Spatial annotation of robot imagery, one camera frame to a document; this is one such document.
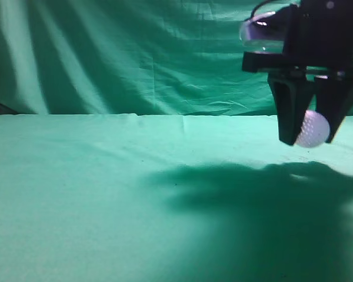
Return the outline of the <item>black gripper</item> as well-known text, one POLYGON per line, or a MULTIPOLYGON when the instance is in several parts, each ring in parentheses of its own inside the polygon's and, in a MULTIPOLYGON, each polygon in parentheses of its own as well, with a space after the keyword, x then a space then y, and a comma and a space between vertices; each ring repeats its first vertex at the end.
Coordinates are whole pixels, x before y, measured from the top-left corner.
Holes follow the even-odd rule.
MULTIPOLYGON (((282 53, 245 52, 242 70, 273 70, 312 67, 317 87, 316 111, 329 123, 327 143, 353 107, 353 1, 300 1, 289 4, 291 14, 282 53)), ((269 73, 278 120, 279 140, 295 144, 305 112, 314 95, 306 76, 269 73)))

